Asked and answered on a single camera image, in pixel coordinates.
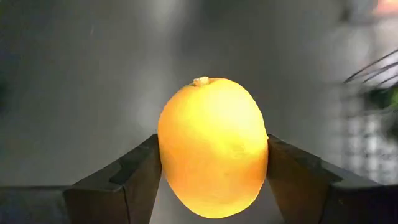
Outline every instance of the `orange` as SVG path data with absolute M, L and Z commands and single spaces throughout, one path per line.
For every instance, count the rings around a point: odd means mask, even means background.
M 266 178 L 268 136 L 260 109 L 239 84 L 194 79 L 165 105 L 158 138 L 167 182 L 197 215 L 228 217 L 258 196 Z

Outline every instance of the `blurred background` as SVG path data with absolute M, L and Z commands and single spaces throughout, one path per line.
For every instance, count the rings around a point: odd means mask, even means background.
M 347 156 L 361 140 L 342 132 L 355 121 L 341 118 L 340 98 L 346 78 L 397 47 L 391 4 L 1 0 L 0 185 L 73 184 L 94 173 L 156 133 L 166 101 L 203 75 L 245 87 L 269 133 L 375 181 L 398 182 L 395 145 L 388 159 Z M 379 164 L 383 181 L 372 170 Z M 151 223 L 188 222 L 282 218 L 267 182 L 247 210 L 205 220 L 162 179 Z

